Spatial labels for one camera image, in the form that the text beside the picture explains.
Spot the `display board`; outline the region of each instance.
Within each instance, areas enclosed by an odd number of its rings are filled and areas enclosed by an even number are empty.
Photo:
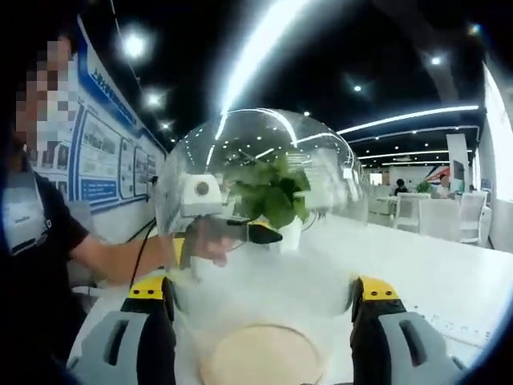
[[[79,90],[75,120],[59,133],[59,142],[27,155],[69,201],[89,201],[95,213],[145,201],[165,151],[113,84],[83,26],[81,31],[70,65]]]
[[[147,153],[141,148],[135,148],[134,160],[134,190],[137,197],[147,194],[147,183],[149,181],[147,173]]]

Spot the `glass dome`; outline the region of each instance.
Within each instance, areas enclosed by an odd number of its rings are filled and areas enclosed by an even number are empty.
[[[345,312],[350,276],[313,247],[330,217],[366,223],[366,186],[349,145],[293,112],[230,112],[176,145],[156,187],[156,219],[160,236],[174,237],[168,276],[176,319],[202,373],[217,370],[222,342],[248,326],[291,328],[328,350],[329,337],[312,322],[327,322],[327,330]]]

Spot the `potted plant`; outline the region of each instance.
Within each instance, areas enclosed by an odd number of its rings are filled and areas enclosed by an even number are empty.
[[[305,198],[297,194],[310,190],[305,171],[291,170],[283,155],[271,163],[252,159],[231,175],[236,181],[229,193],[236,198],[234,214],[251,220],[265,218],[283,237],[278,245],[281,253],[297,249],[303,223],[309,218]]]

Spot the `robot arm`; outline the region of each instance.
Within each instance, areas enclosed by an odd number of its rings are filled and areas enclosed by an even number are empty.
[[[392,286],[360,277],[353,296],[350,345],[354,384],[457,383],[463,365],[421,315],[406,311]]]

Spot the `round wooden board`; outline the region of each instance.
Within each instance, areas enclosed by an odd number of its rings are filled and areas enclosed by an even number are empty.
[[[200,368],[205,385],[316,384],[322,376],[321,355],[292,328],[251,325],[222,339]]]

